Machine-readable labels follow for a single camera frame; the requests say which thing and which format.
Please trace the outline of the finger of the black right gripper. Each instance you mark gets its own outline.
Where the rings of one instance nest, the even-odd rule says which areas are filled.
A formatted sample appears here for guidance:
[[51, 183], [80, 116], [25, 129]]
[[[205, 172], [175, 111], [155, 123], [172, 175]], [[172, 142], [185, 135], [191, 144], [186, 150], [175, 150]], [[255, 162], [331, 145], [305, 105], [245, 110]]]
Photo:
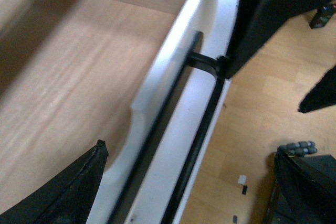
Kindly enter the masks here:
[[298, 111], [308, 113], [335, 105], [335, 66], [328, 70], [320, 81], [300, 102]]
[[290, 18], [332, 0], [239, 0], [238, 14], [227, 53], [226, 78], [233, 77]]

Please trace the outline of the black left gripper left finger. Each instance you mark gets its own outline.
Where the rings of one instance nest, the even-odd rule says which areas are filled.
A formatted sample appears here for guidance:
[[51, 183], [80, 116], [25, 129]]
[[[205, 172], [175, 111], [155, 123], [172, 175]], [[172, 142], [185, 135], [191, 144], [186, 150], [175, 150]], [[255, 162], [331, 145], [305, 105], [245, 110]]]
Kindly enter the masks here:
[[109, 156], [99, 140], [41, 188], [1, 214], [1, 223], [86, 223]]

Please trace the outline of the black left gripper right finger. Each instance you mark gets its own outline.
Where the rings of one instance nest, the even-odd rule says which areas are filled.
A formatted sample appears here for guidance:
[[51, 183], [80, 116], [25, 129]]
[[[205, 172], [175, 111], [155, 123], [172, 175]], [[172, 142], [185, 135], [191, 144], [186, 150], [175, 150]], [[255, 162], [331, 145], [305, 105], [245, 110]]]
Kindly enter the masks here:
[[274, 164], [265, 223], [335, 223], [333, 156], [298, 157], [279, 148]]

